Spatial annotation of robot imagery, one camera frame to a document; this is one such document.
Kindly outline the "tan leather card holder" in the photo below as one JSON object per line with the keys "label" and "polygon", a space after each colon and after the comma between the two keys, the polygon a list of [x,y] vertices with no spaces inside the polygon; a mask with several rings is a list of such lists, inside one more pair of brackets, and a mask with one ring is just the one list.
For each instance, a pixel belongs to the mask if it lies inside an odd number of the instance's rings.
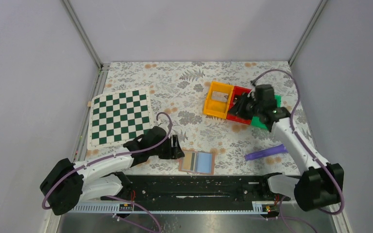
{"label": "tan leather card holder", "polygon": [[184,157],[179,160],[179,171],[194,174],[213,175],[215,156],[203,151],[184,151]]}

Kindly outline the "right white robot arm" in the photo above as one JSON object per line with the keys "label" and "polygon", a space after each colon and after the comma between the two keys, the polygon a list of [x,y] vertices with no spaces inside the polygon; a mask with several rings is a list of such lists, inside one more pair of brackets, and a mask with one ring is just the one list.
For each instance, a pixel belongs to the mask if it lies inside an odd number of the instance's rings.
{"label": "right white robot arm", "polygon": [[339,204],[334,215],[343,211],[343,168],[340,164],[331,164],[312,148],[298,131],[293,114],[287,108],[277,106],[270,84],[256,85],[250,92],[242,93],[228,113],[242,119],[258,117],[294,160],[301,176],[268,174],[264,184],[269,192],[295,200],[303,211],[323,210],[333,204]]}

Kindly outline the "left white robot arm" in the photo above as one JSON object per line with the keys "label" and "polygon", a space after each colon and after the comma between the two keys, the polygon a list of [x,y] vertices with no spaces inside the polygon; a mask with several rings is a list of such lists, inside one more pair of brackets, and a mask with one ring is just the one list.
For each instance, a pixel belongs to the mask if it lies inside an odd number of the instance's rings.
{"label": "left white robot arm", "polygon": [[118,172],[146,162],[149,157],[176,160],[184,157],[177,135],[155,126],[123,144],[116,152],[95,159],[57,162],[40,185],[44,195],[42,207],[56,216],[72,210],[79,202],[115,196],[127,184]]}

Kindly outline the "green plastic bin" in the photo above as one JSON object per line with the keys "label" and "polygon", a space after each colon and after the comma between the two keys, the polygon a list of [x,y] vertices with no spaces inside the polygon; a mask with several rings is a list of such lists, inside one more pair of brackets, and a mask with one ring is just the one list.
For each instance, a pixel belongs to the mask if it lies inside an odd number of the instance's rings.
{"label": "green plastic bin", "polygon": [[[275,99],[277,101],[277,107],[281,107],[281,96],[280,95],[275,95]],[[260,118],[257,117],[257,116],[254,116],[252,118],[251,126],[258,127],[258,128],[264,129],[264,130],[268,129],[267,126],[265,124],[263,124],[260,121]]]}

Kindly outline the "red plastic bin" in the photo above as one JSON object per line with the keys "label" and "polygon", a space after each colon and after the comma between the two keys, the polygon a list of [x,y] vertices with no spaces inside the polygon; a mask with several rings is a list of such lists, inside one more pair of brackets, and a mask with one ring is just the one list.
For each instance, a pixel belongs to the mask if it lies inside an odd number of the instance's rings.
{"label": "red plastic bin", "polygon": [[[250,91],[251,90],[248,89],[248,88],[244,88],[244,87],[240,87],[240,86],[234,86],[232,97],[228,101],[228,111],[236,104],[236,102],[238,101],[239,97],[243,93],[245,93],[246,95],[248,95],[250,93]],[[251,125],[253,118],[254,117],[251,117],[249,119],[244,119],[244,118],[241,118],[239,116],[234,116],[234,115],[232,115],[230,113],[227,113],[227,116],[226,116],[227,120],[231,120],[231,121],[243,123],[243,124],[246,124],[246,125]]]}

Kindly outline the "yellow plastic bin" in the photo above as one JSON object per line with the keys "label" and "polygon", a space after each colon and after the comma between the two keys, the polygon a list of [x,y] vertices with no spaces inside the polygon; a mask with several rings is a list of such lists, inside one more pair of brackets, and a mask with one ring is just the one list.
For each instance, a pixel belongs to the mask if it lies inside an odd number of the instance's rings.
{"label": "yellow plastic bin", "polygon": [[226,119],[234,86],[212,81],[203,106],[207,116]]}

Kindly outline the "purple marker pen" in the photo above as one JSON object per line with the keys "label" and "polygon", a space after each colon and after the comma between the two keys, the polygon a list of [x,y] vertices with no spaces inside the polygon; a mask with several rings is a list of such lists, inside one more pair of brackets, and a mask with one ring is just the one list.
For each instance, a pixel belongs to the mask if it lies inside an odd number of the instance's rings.
{"label": "purple marker pen", "polygon": [[288,153],[286,147],[283,144],[249,153],[244,156],[244,159],[246,161],[252,161],[252,160],[261,159],[264,157],[268,157],[268,156],[272,156],[272,155],[276,155],[280,153]]}

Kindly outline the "green white chessboard mat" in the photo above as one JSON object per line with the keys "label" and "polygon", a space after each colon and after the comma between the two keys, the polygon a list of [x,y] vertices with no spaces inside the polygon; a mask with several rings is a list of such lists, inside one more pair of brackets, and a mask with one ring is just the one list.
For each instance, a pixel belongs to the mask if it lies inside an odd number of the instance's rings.
{"label": "green white chessboard mat", "polygon": [[87,149],[120,146],[154,125],[148,87],[97,95],[90,105]]}

